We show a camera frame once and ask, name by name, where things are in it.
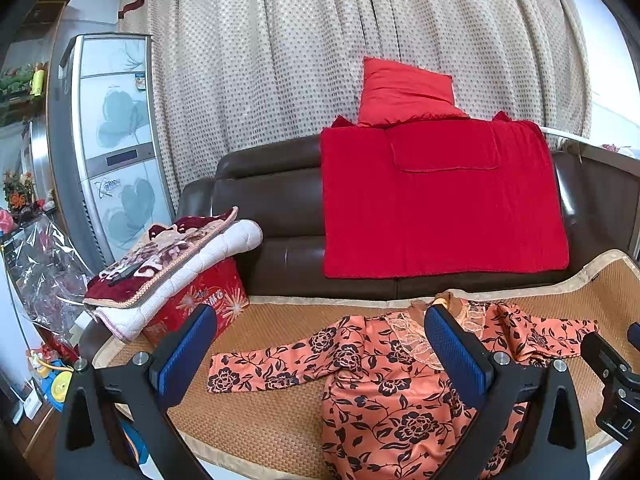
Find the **white quilt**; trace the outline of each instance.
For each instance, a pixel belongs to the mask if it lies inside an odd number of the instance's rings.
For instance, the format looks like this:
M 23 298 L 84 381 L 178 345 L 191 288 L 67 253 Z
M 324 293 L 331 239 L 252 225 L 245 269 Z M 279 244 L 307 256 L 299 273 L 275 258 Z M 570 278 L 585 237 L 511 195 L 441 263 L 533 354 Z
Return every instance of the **white quilt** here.
M 131 342 L 169 298 L 191 283 L 198 274 L 229 256 L 255 249 L 261 243 L 262 231 L 257 223 L 251 220 L 236 221 L 162 282 L 142 304 L 130 308 L 99 306 L 95 313 L 114 336 L 121 341 Z

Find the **beige polka dot curtain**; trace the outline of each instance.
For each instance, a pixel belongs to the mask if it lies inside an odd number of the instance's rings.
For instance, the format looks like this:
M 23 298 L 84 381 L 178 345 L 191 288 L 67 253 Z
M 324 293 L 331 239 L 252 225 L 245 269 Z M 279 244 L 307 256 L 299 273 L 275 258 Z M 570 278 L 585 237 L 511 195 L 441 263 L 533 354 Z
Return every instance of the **beige polka dot curtain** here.
M 588 136 L 584 38 L 572 0 L 121 0 L 151 34 L 172 199 L 235 150 L 354 120 L 364 55 L 449 73 L 471 116 Z

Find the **red blanket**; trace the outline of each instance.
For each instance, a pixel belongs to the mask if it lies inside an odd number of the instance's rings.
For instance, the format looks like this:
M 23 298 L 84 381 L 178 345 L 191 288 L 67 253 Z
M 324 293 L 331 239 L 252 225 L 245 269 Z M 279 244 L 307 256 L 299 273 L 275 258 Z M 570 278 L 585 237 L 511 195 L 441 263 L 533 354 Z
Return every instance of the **red blanket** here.
M 554 167 L 529 121 L 321 134 L 329 278 L 540 272 L 569 263 Z

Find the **red cushion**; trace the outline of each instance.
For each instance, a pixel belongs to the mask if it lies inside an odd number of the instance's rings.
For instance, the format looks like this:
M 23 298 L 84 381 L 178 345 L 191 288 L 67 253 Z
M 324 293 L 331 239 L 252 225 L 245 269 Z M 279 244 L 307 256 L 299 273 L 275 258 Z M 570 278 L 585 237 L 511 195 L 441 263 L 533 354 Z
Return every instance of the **red cushion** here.
M 454 106 L 451 76 L 365 57 L 358 126 L 384 128 L 424 119 L 468 118 Z
M 335 118 L 334 123 L 331 125 L 332 128 L 345 128 L 347 126 L 355 126 L 350 120 L 345 119 L 341 115 L 338 115 Z

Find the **folded blanket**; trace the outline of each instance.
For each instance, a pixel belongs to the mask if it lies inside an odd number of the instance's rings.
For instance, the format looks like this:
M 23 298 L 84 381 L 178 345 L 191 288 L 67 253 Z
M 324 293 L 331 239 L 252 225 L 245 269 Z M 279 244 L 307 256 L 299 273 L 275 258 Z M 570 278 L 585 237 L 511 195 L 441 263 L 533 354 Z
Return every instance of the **folded blanket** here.
M 238 208 L 219 216 L 185 216 L 167 227 L 153 224 L 121 259 L 88 283 L 84 303 L 129 308 L 236 219 Z
M 255 249 L 261 242 L 262 231 L 258 224 L 251 220 L 239 220 L 204 245 L 137 306 L 99 306 L 95 313 L 118 339 L 133 341 L 167 300 L 191 283 L 198 274 L 229 256 Z
M 321 134 L 329 278 L 540 272 L 569 262 L 554 167 L 529 121 Z

